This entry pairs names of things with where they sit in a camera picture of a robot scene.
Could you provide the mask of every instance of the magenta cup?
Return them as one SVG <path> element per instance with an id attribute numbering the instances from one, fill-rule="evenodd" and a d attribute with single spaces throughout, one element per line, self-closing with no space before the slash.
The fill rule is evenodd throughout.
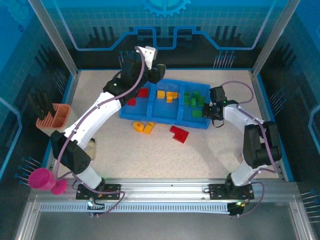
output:
<path id="1" fill-rule="evenodd" d="M 32 189 L 47 191 L 56 185 L 56 179 L 52 172 L 44 167 L 41 167 L 34 170 L 30 174 L 28 183 Z"/>

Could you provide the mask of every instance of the blue compartment tray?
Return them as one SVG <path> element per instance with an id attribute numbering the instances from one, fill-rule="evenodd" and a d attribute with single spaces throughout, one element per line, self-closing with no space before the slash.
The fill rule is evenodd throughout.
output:
<path id="1" fill-rule="evenodd" d="M 119 116 L 122 119 L 147 121 L 153 123 L 184 126 L 197 129 L 207 129 L 210 120 L 204 117 L 193 117 L 193 111 L 201 111 L 202 106 L 196 102 L 195 107 L 185 105 L 185 93 L 189 93 L 189 100 L 194 92 L 198 92 L 204 97 L 204 102 L 210 102 L 210 85 L 162 79 L 157 84 L 147 82 L 144 88 L 148 88 L 148 97 L 137 97 L 135 106 L 125 105 L 120 111 Z M 178 98 L 173 99 L 172 103 L 167 103 L 167 98 L 157 98 L 158 91 L 178 93 Z"/>

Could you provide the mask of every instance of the speckled tabletop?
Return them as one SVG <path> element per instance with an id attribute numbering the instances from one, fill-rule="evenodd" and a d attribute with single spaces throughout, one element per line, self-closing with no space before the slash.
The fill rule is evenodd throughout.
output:
<path id="1" fill-rule="evenodd" d="M 80 74 L 72 101 L 72 109 L 80 117 L 98 98 L 116 70 L 84 70 Z M 252 86 L 247 70 L 167 70 L 166 79 L 210 84 L 211 87 L 238 80 Z M 224 87 L 229 100 L 250 98 L 250 91 L 239 84 Z M 243 106 L 261 118 L 256 98 Z M 221 128 L 210 124 L 208 129 L 181 127 L 189 132 L 184 144 L 173 139 L 171 125 L 156 124 L 150 135 L 133 129 L 132 120 L 114 114 L 93 136 L 96 157 L 91 165 L 106 178 L 225 178 L 238 166 L 243 135 L 229 122 Z M 67 172 L 60 166 L 59 175 Z M 278 178 L 262 172 L 257 178 Z"/>

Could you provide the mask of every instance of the yellow block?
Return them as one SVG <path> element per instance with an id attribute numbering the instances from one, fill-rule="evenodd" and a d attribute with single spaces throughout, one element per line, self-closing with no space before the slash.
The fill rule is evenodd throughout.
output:
<path id="1" fill-rule="evenodd" d="M 154 122 L 148 122 L 147 125 L 145 126 L 144 130 L 143 130 L 144 133 L 145 134 L 150 134 L 152 132 L 152 129 L 154 129 L 155 125 L 156 124 Z"/>
<path id="2" fill-rule="evenodd" d="M 164 99 L 165 96 L 166 96 L 165 91 L 158 91 L 158 92 L 157 92 L 157 95 L 156 95 L 156 97 L 157 97 L 158 99 Z"/>
<path id="3" fill-rule="evenodd" d="M 145 128 L 145 125 L 143 125 L 141 122 L 139 121 L 135 121 L 133 123 L 133 128 L 138 131 L 139 133 L 143 133 L 144 132 L 144 128 Z"/>
<path id="4" fill-rule="evenodd" d="M 167 96 L 166 97 L 166 102 L 167 103 L 172 103 L 172 101 L 173 101 L 173 97 L 172 96 Z"/>
<path id="5" fill-rule="evenodd" d="M 167 91 L 166 92 L 166 97 L 172 97 L 173 99 L 177 99 L 178 98 L 178 93 L 174 92 L 174 91 Z"/>

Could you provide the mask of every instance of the red block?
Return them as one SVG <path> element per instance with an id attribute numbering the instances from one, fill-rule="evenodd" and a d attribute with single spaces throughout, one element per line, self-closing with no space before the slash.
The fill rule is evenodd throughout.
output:
<path id="1" fill-rule="evenodd" d="M 135 106 L 136 105 L 136 99 L 135 98 L 131 98 L 128 103 L 129 106 Z"/>
<path id="2" fill-rule="evenodd" d="M 149 95 L 149 89 L 148 88 L 141 88 L 141 90 L 138 92 L 138 98 L 147 98 Z"/>
<path id="3" fill-rule="evenodd" d="M 176 127 L 176 126 L 172 126 L 170 128 L 170 132 L 171 133 L 174 133 L 174 136 L 173 136 L 173 139 L 179 141 L 180 143 L 185 143 L 187 137 L 188 137 L 188 134 L 189 132 L 188 131 L 185 131 L 179 127 Z"/>

